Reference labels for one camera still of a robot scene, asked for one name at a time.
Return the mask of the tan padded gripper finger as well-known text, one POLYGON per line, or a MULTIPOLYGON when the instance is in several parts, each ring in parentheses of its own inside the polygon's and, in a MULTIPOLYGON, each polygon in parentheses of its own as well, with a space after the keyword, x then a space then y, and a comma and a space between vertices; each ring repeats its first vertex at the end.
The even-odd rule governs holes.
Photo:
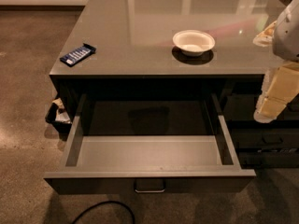
POLYGON ((274 104, 276 118, 295 96, 299 94, 299 63, 284 63, 276 69, 273 81, 267 92, 274 104))

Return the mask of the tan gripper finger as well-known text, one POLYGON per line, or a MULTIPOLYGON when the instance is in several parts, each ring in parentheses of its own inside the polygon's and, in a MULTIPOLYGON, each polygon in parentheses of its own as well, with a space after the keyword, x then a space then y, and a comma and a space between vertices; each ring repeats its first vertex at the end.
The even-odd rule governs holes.
POLYGON ((253 44, 260 47, 268 47, 272 44, 274 30, 277 22, 273 21, 253 39, 253 44))

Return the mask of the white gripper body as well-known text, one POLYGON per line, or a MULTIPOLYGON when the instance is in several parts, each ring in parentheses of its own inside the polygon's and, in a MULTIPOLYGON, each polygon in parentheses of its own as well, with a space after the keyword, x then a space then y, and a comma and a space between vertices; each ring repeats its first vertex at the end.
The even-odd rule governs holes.
POLYGON ((275 73, 276 73, 276 69, 270 68, 265 72, 263 77, 263 84, 261 87, 262 93, 258 98, 258 101, 256 103, 256 108, 253 114, 254 119, 260 123, 270 123, 272 120, 276 118, 273 109, 274 104, 271 100, 268 99, 268 95, 267 95, 267 92, 273 81, 275 73))

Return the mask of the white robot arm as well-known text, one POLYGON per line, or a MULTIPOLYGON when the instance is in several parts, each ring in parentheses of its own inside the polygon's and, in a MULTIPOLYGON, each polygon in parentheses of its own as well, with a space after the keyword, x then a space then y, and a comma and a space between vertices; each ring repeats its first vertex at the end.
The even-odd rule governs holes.
POLYGON ((256 121, 269 123, 299 94, 299 0, 291 0, 253 43, 271 46, 273 53, 284 60, 280 67, 265 72, 253 115, 256 121))

